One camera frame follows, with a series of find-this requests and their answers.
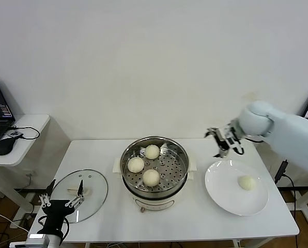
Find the white plate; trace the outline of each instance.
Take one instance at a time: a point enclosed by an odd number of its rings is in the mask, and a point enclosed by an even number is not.
[[[239,186],[238,178],[251,175],[256,188],[251,191]],[[211,198],[223,209],[237,215],[254,215],[268,203],[269,192],[255,170],[245,164],[226,160],[213,163],[206,171],[205,184]]]

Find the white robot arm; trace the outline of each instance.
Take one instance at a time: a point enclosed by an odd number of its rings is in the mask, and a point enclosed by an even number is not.
[[[226,127],[208,129],[208,135],[213,135],[220,147],[216,157],[226,156],[229,149],[243,154],[240,140],[251,135],[308,172],[308,120],[280,112],[266,102],[249,104]]]

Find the perforated steamer tray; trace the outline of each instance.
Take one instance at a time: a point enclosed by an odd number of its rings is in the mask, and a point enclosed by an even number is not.
[[[172,149],[161,147],[159,157],[154,160],[145,157],[145,148],[140,150],[138,156],[133,155],[130,158],[134,157],[144,160],[144,169],[139,173],[132,173],[125,166],[125,181],[142,191],[159,192],[171,189],[184,178],[187,172],[183,159]],[[160,174],[160,182],[155,187],[147,187],[143,183],[143,173],[149,169],[155,169]]]
[[[156,145],[160,155],[156,159],[145,157],[145,148]],[[144,160],[144,169],[139,173],[128,170],[131,158],[140,157]],[[143,183],[143,174],[148,169],[155,169],[160,174],[159,184],[148,187]],[[159,136],[151,136],[133,142],[124,151],[120,159],[120,171],[125,185],[137,196],[146,199],[168,197],[177,192],[183,185],[189,169],[189,158],[182,146],[175,141]]]

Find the white side table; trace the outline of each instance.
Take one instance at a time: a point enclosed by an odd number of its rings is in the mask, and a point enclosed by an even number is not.
[[[13,125],[17,127],[33,127],[39,132],[43,130],[46,124],[49,122],[49,115],[15,115],[16,121]],[[34,136],[37,133],[31,129],[22,129],[21,131],[26,136]],[[18,140],[11,153],[0,156],[0,167],[13,167],[18,165],[32,144],[35,142],[35,139],[22,139]],[[14,220],[21,219],[23,215],[27,212],[32,211],[32,205],[29,203],[30,200],[34,197],[34,194],[28,194],[26,198],[22,197],[18,192],[13,189],[13,186],[10,184],[8,179],[0,172],[0,197],[6,195],[14,203],[20,206],[18,213],[15,215]],[[34,209],[34,212],[38,212],[39,206]]]

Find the mouse cable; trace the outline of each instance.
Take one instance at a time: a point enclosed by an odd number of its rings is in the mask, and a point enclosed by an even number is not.
[[[27,128],[30,128],[30,129],[32,129],[32,130],[35,130],[35,131],[38,133],[38,135],[37,135],[36,137],[33,137],[33,138],[25,138],[25,137],[22,135],[22,136],[20,137],[21,139],[23,139],[23,140],[35,140],[35,139],[39,138],[40,132],[39,132],[37,129],[33,128],[33,127],[17,127],[17,126],[13,126],[13,127],[8,128],[7,130],[27,129]]]

